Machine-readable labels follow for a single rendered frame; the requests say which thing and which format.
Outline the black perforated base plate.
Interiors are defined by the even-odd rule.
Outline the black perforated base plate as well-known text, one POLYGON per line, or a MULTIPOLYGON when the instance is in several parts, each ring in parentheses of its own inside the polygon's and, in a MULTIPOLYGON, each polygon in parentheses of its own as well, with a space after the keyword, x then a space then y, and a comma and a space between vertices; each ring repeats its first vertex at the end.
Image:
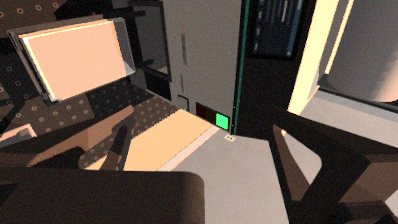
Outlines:
MULTIPOLYGON (((180 110, 129 83, 128 77, 46 107, 5 30, 109 9, 109 0, 0 0, 0 134, 29 123, 39 136, 131 104, 136 117, 133 140, 180 110)), ((80 156, 79 168, 106 157, 118 130, 80 156)))

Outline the white well plate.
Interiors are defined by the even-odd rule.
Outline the white well plate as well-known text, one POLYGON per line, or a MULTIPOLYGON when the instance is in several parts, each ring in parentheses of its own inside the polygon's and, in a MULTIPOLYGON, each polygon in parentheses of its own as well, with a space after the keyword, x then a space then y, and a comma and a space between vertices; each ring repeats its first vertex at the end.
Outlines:
MULTIPOLYGON (((57 99, 56 99, 56 97, 55 97, 55 95, 54 95, 54 93, 53 93, 53 91, 52 91, 52 89, 51 89, 51 87, 50 87, 50 85, 49 85, 49 83, 48 83, 48 81, 47 81, 47 79, 46 79, 41 67, 40 67, 40 64, 39 64, 39 62, 38 62, 38 60, 37 60, 32 48, 31 48, 31 46, 30 46, 30 44, 28 42, 28 39, 37 38, 37 37, 46 36, 46 35, 51 35, 51 34, 56 34, 56 33, 61 33, 61 32, 66 32, 66 31, 82 29, 82 28, 87 28, 87 27, 93 27, 93 26, 98 26, 98 25, 115 23, 115 22, 120 22, 120 21, 124 21, 124 26, 125 26, 125 30, 126 30, 126 35, 127 35, 127 39, 128 39, 129 49, 130 49, 131 58, 132 58, 132 62, 133 62, 133 67, 134 67, 134 72, 132 72, 132 73, 135 73, 136 70, 135 70, 134 61, 133 61, 133 57, 132 57, 132 52, 131 52, 131 48, 130 48, 130 43, 129 43, 129 38, 128 38, 128 34, 127 34, 126 24, 125 24, 125 20, 122 19, 122 17, 112 18, 112 19, 104 19, 104 20, 98 20, 98 21, 92 21, 92 22, 86 22, 86 23, 81 23, 81 24, 75 24, 75 25, 69 25, 69 26, 64 26, 64 27, 58 27, 58 28, 53 28, 53 29, 37 31, 37 32, 34 32, 34 33, 29 33, 29 34, 24 34, 24 35, 18 35, 18 37, 19 37, 19 39, 20 39, 20 41, 21 41, 21 43, 22 43, 22 45, 23 45, 23 47, 24 47, 24 49, 25 49, 25 51, 26 51, 26 53, 27 53, 27 55, 28 55, 28 57, 29 57, 29 59, 30 59, 30 61, 31 61, 36 73, 37 73, 37 75, 39 76, 39 78, 40 78, 40 80, 41 80, 41 82, 42 82, 42 84, 43 84, 43 86, 44 86, 44 88, 45 88, 45 90, 46 90, 46 92, 47 92, 47 94, 48 94, 48 96, 49 96, 51 101, 55 101, 57 99)), ((130 73, 130 74, 132 74, 132 73, 130 73)), ((116 78, 116 79, 118 79, 118 78, 116 78)), ((113 80, 116 80, 116 79, 113 79, 113 80)), ((110 81, 113 81, 113 80, 110 80, 110 81)), ((108 82, 110 82, 110 81, 108 81, 108 82)), ((105 82, 105 83, 108 83, 108 82, 105 82)), ((105 84, 105 83, 102 83, 102 84, 105 84)), ((100 84, 100 85, 102 85, 102 84, 100 84)), ((100 86, 100 85, 97 85, 97 86, 100 86)), ((97 86, 94 86, 94 87, 97 87, 97 86)), ((94 87, 92 87, 92 88, 94 88, 94 87)), ((89 89, 92 89, 92 88, 89 88, 89 89)), ((89 89, 86 89, 86 90, 89 90, 89 89)), ((84 90, 84 91, 86 91, 86 90, 84 90)), ((81 92, 84 92, 84 91, 81 91, 81 92)), ((81 92, 78 92, 78 93, 81 93, 81 92)), ((78 94, 78 93, 76 93, 76 94, 78 94)), ((73 94, 73 95, 76 95, 76 94, 73 94)), ((70 95, 68 97, 71 97, 73 95, 70 95)), ((68 97, 65 97, 65 98, 68 98, 68 97)), ((65 99, 65 98, 63 98, 63 99, 65 99)), ((63 99, 60 99, 60 100, 63 100, 63 99)))

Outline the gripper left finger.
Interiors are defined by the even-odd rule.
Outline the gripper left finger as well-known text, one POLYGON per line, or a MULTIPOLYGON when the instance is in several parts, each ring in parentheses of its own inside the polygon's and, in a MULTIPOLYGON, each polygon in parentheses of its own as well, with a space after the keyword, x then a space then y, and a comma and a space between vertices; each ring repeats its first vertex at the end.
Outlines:
POLYGON ((134 126, 132 105, 0 148, 0 164, 80 169, 82 154, 119 129, 99 169, 124 170, 134 126))

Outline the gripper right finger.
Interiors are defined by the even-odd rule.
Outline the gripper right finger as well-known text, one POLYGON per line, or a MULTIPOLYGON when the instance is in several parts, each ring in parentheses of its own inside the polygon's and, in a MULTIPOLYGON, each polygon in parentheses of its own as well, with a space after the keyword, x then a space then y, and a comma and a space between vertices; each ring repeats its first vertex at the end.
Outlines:
POLYGON ((268 105, 264 118, 289 224, 321 224, 342 204, 385 202, 398 190, 398 148, 268 105), (285 131, 321 159, 311 185, 285 131))

